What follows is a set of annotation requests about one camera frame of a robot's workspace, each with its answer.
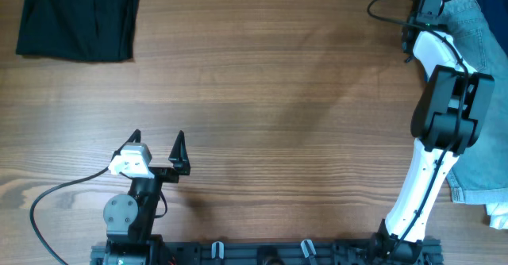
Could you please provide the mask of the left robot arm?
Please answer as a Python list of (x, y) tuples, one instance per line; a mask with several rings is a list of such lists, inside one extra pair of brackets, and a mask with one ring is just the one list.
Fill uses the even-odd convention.
[(162, 185), (177, 183), (189, 175), (191, 165), (185, 136), (179, 131), (168, 156), (170, 167), (154, 167), (148, 146), (141, 142), (140, 130), (114, 152), (108, 170), (127, 177), (131, 184), (127, 194), (111, 198), (103, 210), (106, 223), (106, 246), (90, 255), (92, 264), (175, 264), (176, 260), (160, 235), (152, 234), (156, 212), (164, 201)]

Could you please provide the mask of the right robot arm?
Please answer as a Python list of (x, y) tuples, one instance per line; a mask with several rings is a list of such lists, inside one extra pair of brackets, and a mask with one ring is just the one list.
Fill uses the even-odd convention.
[(427, 79), (410, 126), (411, 165), (394, 207), (371, 237), (371, 264), (427, 260), (427, 220), (448, 173), (479, 139), (495, 86), (491, 75), (478, 72), (456, 49), (440, 22), (444, 0), (410, 1), (405, 21), (386, 21), (402, 26), (402, 50), (421, 63)]

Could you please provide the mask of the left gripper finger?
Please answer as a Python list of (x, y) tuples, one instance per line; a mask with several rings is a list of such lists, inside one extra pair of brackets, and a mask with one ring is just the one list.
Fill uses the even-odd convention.
[(182, 130), (179, 131), (175, 143), (171, 149), (168, 160), (172, 163), (173, 168), (180, 175), (189, 175), (191, 172), (191, 164), (187, 154), (185, 143), (185, 135)]
[(127, 141), (113, 152), (112, 157), (114, 158), (115, 156), (119, 155), (123, 147), (126, 146), (128, 143), (140, 143), (140, 141), (141, 141), (141, 131), (139, 129), (136, 129), (127, 139)]

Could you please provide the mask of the light blue denim shorts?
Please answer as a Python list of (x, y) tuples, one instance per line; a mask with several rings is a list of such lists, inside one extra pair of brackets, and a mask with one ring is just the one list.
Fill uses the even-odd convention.
[(460, 156), (447, 176), (455, 203), (486, 205), (507, 201), (507, 55), (476, 0), (444, 4), (447, 25), (463, 58), (492, 75), (495, 88), (479, 139)]

